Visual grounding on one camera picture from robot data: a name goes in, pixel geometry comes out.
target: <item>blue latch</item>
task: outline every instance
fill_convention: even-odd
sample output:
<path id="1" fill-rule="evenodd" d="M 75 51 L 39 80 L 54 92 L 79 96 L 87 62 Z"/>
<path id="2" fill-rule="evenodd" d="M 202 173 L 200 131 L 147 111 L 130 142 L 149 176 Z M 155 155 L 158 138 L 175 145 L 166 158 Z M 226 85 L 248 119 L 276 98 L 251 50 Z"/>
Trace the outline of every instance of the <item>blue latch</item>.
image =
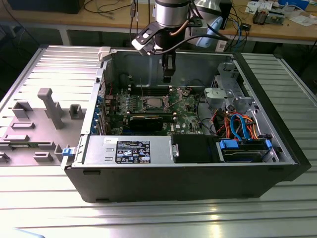
<path id="1" fill-rule="evenodd" d="M 102 103 L 103 102 L 103 98 L 101 96 L 97 96 L 97 103 Z"/>
<path id="2" fill-rule="evenodd" d="M 219 142 L 220 148 L 224 149 L 237 149 L 239 148 L 238 142 L 236 140 L 221 140 Z"/>
<path id="3" fill-rule="evenodd" d="M 63 156 L 74 156 L 76 154 L 76 147 L 64 148 L 61 154 Z"/>
<path id="4" fill-rule="evenodd" d="M 96 134 L 96 133 L 97 133 L 97 130 L 96 130 L 96 128 L 94 128 L 93 126 L 91 126 L 91 127 L 90 127 L 90 132 L 91 132 L 92 134 Z"/>
<path id="5" fill-rule="evenodd" d="M 98 113 L 96 113 L 96 112 L 94 112 L 94 120 L 97 120 L 98 119 L 98 117 L 99 117 L 99 114 Z"/>
<path id="6" fill-rule="evenodd" d="M 270 140 L 265 140 L 265 143 L 269 149 L 272 148 L 272 143 L 270 142 Z"/>

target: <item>black computer case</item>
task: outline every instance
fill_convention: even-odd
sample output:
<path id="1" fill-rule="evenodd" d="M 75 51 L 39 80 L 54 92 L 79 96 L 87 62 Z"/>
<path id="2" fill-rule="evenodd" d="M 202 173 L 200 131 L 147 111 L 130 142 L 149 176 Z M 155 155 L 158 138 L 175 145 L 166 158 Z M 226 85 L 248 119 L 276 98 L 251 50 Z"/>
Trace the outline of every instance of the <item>black computer case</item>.
<path id="1" fill-rule="evenodd" d="M 12 10 L 53 11 L 77 14 L 85 0 L 7 0 Z"/>

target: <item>power supply label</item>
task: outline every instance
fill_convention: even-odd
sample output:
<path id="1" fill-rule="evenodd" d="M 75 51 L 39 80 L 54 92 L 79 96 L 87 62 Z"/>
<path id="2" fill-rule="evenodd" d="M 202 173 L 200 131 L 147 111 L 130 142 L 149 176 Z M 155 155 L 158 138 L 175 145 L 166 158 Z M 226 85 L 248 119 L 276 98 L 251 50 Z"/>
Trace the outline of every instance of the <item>power supply label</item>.
<path id="1" fill-rule="evenodd" d="M 118 141 L 115 154 L 117 164 L 150 163 L 149 141 Z"/>

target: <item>wire bundle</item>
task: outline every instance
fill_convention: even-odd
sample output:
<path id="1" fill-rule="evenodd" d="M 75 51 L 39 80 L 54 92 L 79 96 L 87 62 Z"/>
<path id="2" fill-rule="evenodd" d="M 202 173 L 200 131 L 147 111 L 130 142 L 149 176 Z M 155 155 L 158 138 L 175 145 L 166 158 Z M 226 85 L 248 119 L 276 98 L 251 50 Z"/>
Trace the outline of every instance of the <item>wire bundle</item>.
<path id="1" fill-rule="evenodd" d="M 213 115 L 211 119 L 212 122 L 214 122 L 216 116 L 217 112 Z M 237 130 L 234 129 L 234 121 L 239 121 L 241 123 Z M 234 136 L 234 139 L 241 141 L 242 138 L 238 135 L 239 128 L 241 127 L 245 139 L 258 139 L 256 133 L 256 123 L 246 115 L 236 112 L 228 112 L 228 114 L 225 113 L 223 116 L 223 123 L 224 125 L 216 131 L 216 135 L 219 135 L 221 130 L 225 128 L 225 133 L 220 137 L 231 138 Z"/>
<path id="2" fill-rule="evenodd" d="M 230 50 L 233 48 L 233 51 L 235 52 L 240 47 L 243 47 L 242 48 L 242 51 L 243 51 L 244 47 L 245 47 L 245 45 L 247 43 L 247 40 L 248 40 L 249 32 L 245 31 L 246 32 L 246 37 L 241 40 L 242 31 L 241 31 L 240 25 L 242 24 L 242 20 L 238 16 L 237 11 L 235 10 L 234 6 L 232 6 L 232 9 L 233 9 L 234 13 L 230 13 L 230 15 L 234 16 L 236 19 L 230 17 L 230 18 L 228 18 L 228 20 L 230 20 L 230 21 L 232 21 L 234 23 L 233 27 L 237 30 L 237 32 L 236 32 L 236 34 L 234 35 L 233 39 L 231 40 L 231 42 L 228 44 L 227 48 L 224 51 L 227 51 L 229 48 L 230 48 Z M 235 40 L 235 38 L 237 36 L 238 36 L 238 40 L 234 44 L 233 42 L 234 42 L 234 40 Z"/>

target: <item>motherboard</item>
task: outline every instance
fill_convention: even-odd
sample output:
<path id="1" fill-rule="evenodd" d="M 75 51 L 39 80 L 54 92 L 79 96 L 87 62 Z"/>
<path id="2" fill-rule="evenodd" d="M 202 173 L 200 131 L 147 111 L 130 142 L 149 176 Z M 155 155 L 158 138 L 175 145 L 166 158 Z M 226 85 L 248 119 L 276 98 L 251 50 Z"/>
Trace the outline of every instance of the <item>motherboard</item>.
<path id="1" fill-rule="evenodd" d="M 106 96 L 106 134 L 203 134 L 196 115 L 196 97 L 186 88 L 121 89 Z"/>

